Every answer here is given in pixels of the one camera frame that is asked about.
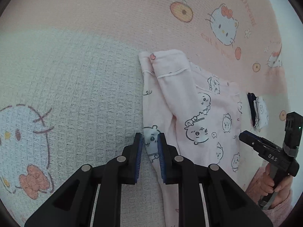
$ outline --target silver screw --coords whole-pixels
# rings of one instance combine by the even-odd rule
[[[124,162],[124,161],[126,161],[126,158],[124,156],[119,156],[119,157],[117,157],[117,161]]]
[[[87,171],[89,171],[90,169],[91,169],[91,166],[90,166],[90,165],[83,165],[83,166],[81,167],[81,170],[84,171],[84,172],[87,172]]]
[[[184,160],[184,158],[182,157],[182,156],[180,156],[180,155],[177,155],[176,157],[175,157],[175,161],[177,161],[177,162],[181,162],[181,161],[183,161]]]
[[[211,164],[210,169],[212,169],[213,171],[217,171],[219,170],[219,166],[217,164]]]

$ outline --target device handle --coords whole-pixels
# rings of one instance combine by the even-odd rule
[[[270,164],[270,172],[269,176],[274,180],[275,185],[273,186],[273,189],[275,189],[279,183],[288,176],[288,173],[278,169],[276,166],[273,164]],[[276,195],[278,192],[273,192],[271,194],[268,194],[267,196],[261,197],[259,200],[258,204],[261,207],[262,210],[268,210],[269,207],[271,206],[272,202],[274,201]]]

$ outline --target black handheld device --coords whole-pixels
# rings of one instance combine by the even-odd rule
[[[240,141],[251,146],[259,156],[270,163],[270,177],[274,180],[274,189],[288,175],[295,177],[299,170],[296,157],[299,151],[303,127],[303,117],[295,112],[288,113],[285,121],[285,137],[283,147],[259,137],[249,131],[240,133]],[[259,206],[267,210],[278,193],[274,192],[262,197]]]

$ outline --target cat eye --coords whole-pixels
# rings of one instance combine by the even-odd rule
[[[16,129],[16,139],[17,139],[17,141],[20,141],[20,139],[21,139],[21,133],[20,133],[19,129]]]

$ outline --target white flower print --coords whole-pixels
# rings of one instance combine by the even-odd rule
[[[246,38],[249,38],[250,34],[251,34],[251,31],[249,29],[245,31]]]

